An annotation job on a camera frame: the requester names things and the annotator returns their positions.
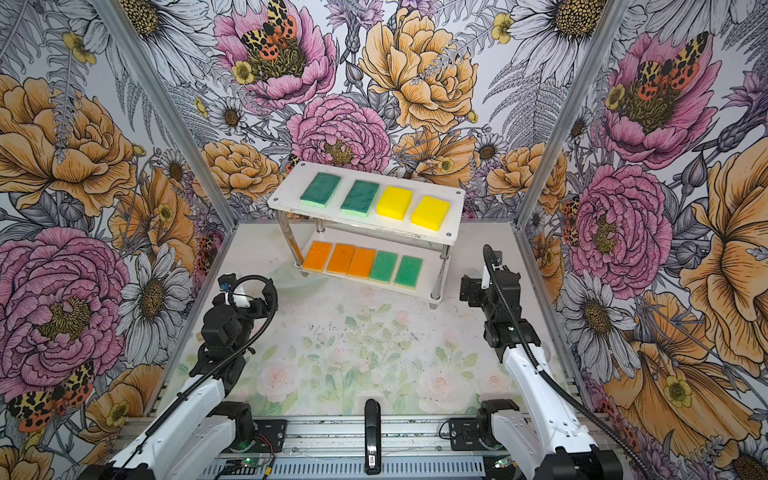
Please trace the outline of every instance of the floral table mat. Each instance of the floral table mat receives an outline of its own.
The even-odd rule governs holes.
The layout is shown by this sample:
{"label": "floral table mat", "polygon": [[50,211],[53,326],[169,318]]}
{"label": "floral table mat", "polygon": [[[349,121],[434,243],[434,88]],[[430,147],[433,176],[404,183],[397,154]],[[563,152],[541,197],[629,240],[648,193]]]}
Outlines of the floral table mat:
{"label": "floral table mat", "polygon": [[[293,226],[300,244],[312,228]],[[256,354],[246,355],[245,370],[228,399],[249,402],[254,415],[362,415],[369,398],[393,415],[474,413],[481,399],[521,402],[517,385],[482,338],[482,311],[458,300],[462,275],[479,276],[486,242],[502,250],[510,269],[522,275],[521,298],[534,298],[506,223],[462,225],[445,298],[436,310],[423,300],[348,280],[302,277],[277,225],[240,225],[219,274],[269,274],[280,308],[255,344]],[[252,282],[245,291],[256,295],[261,287]],[[549,364],[564,384],[535,301],[523,306],[523,317],[536,328],[548,356],[555,357]],[[197,361],[202,322],[200,315],[161,406]]]}

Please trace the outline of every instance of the upper shelf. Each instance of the upper shelf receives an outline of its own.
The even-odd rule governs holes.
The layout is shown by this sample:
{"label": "upper shelf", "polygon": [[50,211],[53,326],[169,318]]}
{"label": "upper shelf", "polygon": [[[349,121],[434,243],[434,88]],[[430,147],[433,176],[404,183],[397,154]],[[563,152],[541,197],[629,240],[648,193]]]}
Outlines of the upper shelf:
{"label": "upper shelf", "polygon": [[[320,172],[341,177],[339,186],[331,196],[325,208],[313,207],[301,203],[300,197],[310,182]],[[355,180],[365,180],[381,185],[376,194],[368,217],[352,217],[342,214],[341,204],[355,183]],[[400,187],[413,192],[411,205],[403,220],[381,217],[376,214],[376,204],[386,187]],[[411,223],[411,214],[425,195],[444,200],[451,204],[448,215],[442,222],[440,230],[434,231]],[[461,188],[445,187],[427,182],[404,180],[380,174],[370,174],[348,168],[332,167],[330,165],[299,162],[290,175],[275,190],[267,204],[274,210],[283,210],[293,214],[307,215],[331,222],[345,223],[354,227],[369,228],[380,232],[394,233],[405,237],[417,238],[429,242],[453,245],[458,235],[458,224],[462,219],[465,192]]]}

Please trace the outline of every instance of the yellow sponge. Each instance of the yellow sponge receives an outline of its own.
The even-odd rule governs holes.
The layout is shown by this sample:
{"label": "yellow sponge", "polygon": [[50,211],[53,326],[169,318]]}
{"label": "yellow sponge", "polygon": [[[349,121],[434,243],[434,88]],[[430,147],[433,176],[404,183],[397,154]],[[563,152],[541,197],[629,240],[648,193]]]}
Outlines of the yellow sponge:
{"label": "yellow sponge", "polygon": [[411,223],[434,231],[440,230],[442,221],[445,220],[445,215],[448,215],[450,209],[450,203],[424,196],[419,206],[413,211]]}
{"label": "yellow sponge", "polygon": [[413,192],[405,188],[387,187],[376,205],[376,213],[382,217],[402,220],[411,206]]}

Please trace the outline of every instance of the cable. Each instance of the cable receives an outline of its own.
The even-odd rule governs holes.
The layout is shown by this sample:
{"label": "cable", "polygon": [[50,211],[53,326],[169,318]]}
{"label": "cable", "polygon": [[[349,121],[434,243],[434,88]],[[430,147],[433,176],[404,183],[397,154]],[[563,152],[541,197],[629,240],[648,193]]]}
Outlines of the cable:
{"label": "cable", "polygon": [[582,415],[587,417],[587,419],[594,423],[595,425],[600,428],[603,432],[605,432],[606,435],[611,437],[611,439],[617,443],[626,453],[629,458],[632,458],[632,460],[635,462],[637,467],[640,469],[640,471],[643,473],[645,478],[647,480],[654,480],[657,478],[656,475],[651,473],[650,469],[647,465],[645,465],[645,462],[640,458],[640,456],[635,453],[635,451],[627,445],[627,443],[619,437],[619,435],[614,432],[614,430],[609,427],[605,422],[600,420],[590,409],[588,409],[586,406],[582,405],[578,400],[573,398],[571,394],[563,390],[555,380],[549,376],[549,374],[541,369],[539,370],[539,363],[536,359],[536,356],[533,354],[533,351],[531,350],[531,347],[528,345],[528,341],[525,339],[525,334],[523,333],[522,329],[520,328],[520,325],[518,323],[517,316],[512,312],[512,308],[509,306],[509,303],[507,302],[507,299],[504,297],[504,292],[502,292],[502,288],[500,287],[498,281],[496,280],[496,270],[494,270],[494,266],[496,265],[496,255],[493,253],[493,249],[490,245],[486,244],[482,248],[482,256],[483,260],[485,260],[485,268],[488,269],[488,274],[491,276],[491,285],[494,286],[496,289],[496,292],[498,293],[498,298],[501,300],[502,305],[504,307],[504,311],[509,316],[510,320],[512,321],[512,325],[515,328],[515,331],[520,336],[520,342],[522,344],[523,350],[525,351],[525,355],[528,356],[528,359],[531,360],[531,364],[533,365],[534,369],[538,371],[538,374],[541,375],[541,377],[544,379],[544,381],[554,390],[555,393],[557,393],[560,397],[562,397],[563,400],[568,402],[573,408],[578,410]]}

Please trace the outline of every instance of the green sponge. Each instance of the green sponge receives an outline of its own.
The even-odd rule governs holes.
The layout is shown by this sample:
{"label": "green sponge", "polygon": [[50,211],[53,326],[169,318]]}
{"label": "green sponge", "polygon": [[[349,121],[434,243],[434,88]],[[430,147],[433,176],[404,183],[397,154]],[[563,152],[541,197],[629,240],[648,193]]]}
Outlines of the green sponge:
{"label": "green sponge", "polygon": [[403,255],[395,277],[395,285],[415,290],[416,282],[419,280],[419,272],[422,271],[422,263],[424,260],[420,258]]}
{"label": "green sponge", "polygon": [[341,177],[338,175],[317,174],[312,183],[304,190],[301,195],[301,203],[305,205],[312,205],[314,207],[325,208],[330,200],[333,192],[336,191],[336,187],[339,186]]}
{"label": "green sponge", "polygon": [[371,268],[371,274],[368,280],[373,280],[379,283],[389,283],[392,279],[392,272],[395,271],[395,264],[397,263],[397,253],[382,252],[381,250],[376,254],[376,260],[373,261],[373,267]]}
{"label": "green sponge", "polygon": [[379,184],[355,180],[355,184],[352,185],[352,189],[346,195],[344,203],[341,205],[341,212],[357,217],[368,217],[368,210],[370,210],[373,199],[376,198],[378,192]]}

